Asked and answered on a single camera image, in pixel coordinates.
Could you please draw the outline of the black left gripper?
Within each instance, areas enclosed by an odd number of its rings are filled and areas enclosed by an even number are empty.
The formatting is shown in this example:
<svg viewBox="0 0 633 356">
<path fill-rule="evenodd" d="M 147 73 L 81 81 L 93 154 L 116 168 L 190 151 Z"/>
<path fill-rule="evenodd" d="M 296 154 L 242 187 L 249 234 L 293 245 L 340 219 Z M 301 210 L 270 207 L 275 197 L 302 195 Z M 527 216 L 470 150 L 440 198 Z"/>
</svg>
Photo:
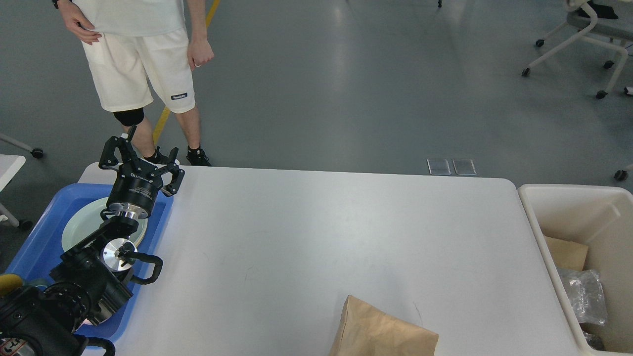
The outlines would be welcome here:
<svg viewBox="0 0 633 356">
<path fill-rule="evenodd" d="M 140 160 L 131 144 L 135 132 L 136 125 L 133 125 L 127 133 L 111 136 L 104 145 L 98 167 L 117 171 L 106 208 L 114 214 L 131 213 L 134 219 L 147 219 L 152 214 L 158 192 L 161 190 L 167 197 L 177 194 L 185 171 L 177 163 L 178 148 L 173 148 L 164 157 L 166 164 L 162 168 Z M 171 174 L 171 181 L 163 185 L 161 175 L 167 172 Z"/>
</svg>

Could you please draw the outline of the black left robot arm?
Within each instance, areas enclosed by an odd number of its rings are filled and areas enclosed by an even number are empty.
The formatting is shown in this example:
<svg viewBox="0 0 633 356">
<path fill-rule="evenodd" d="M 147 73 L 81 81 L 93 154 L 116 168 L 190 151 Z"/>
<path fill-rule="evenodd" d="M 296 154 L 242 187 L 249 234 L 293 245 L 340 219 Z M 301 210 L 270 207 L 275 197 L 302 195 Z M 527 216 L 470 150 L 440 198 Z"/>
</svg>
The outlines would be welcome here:
<svg viewBox="0 0 633 356">
<path fill-rule="evenodd" d="M 185 176 L 177 148 L 162 167 L 141 160 L 131 144 L 135 131 L 131 127 L 104 145 L 99 167 L 115 171 L 117 178 L 102 223 L 61 255 L 49 273 L 52 285 L 42 289 L 13 273 L 1 277 L 3 356 L 81 356 L 88 346 L 115 354 L 111 341 L 77 329 L 85 321 L 97 326 L 115 315 L 133 297 L 130 283 L 158 279 L 162 259 L 139 252 L 130 236 L 151 216 L 158 194 L 173 196 Z"/>
</svg>

